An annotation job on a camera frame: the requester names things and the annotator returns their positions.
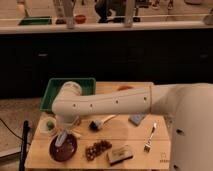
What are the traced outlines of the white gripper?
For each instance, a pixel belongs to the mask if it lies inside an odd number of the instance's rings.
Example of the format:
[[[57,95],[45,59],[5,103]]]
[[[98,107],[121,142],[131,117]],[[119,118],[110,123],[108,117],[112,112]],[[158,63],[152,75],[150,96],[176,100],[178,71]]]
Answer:
[[[57,128],[62,131],[65,130],[70,132],[73,128],[77,127],[80,124],[80,118],[78,116],[71,117],[62,117],[56,116],[56,125]]]

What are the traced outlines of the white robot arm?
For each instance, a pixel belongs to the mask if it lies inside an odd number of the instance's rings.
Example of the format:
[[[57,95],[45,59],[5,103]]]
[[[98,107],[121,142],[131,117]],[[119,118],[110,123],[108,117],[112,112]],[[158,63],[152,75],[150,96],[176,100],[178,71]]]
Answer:
[[[52,103],[65,120],[76,115],[171,114],[170,171],[213,171],[213,84],[166,84],[83,95],[68,82]]]

